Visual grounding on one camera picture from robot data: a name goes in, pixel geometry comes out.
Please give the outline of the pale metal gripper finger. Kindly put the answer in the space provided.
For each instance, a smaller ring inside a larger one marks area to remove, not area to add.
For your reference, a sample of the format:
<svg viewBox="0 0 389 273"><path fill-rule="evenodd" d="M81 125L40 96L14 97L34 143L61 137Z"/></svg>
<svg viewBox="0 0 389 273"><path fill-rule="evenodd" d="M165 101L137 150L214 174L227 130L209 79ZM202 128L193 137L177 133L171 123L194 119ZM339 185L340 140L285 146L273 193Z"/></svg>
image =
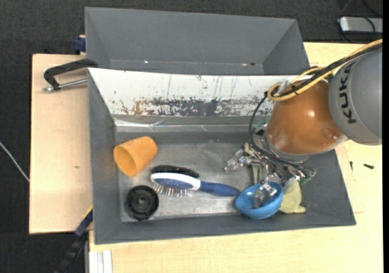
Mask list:
<svg viewBox="0 0 389 273"><path fill-rule="evenodd" d="M231 174L233 172L246 168L246 156L244 150L239 149L235 154L227 161L227 165L224 167L225 174Z"/></svg>
<svg viewBox="0 0 389 273"><path fill-rule="evenodd" d="M271 186L269 183L264 183L255 191L252 200L252 207L254 209L262 207L277 193L278 191L275 187Z"/></svg>

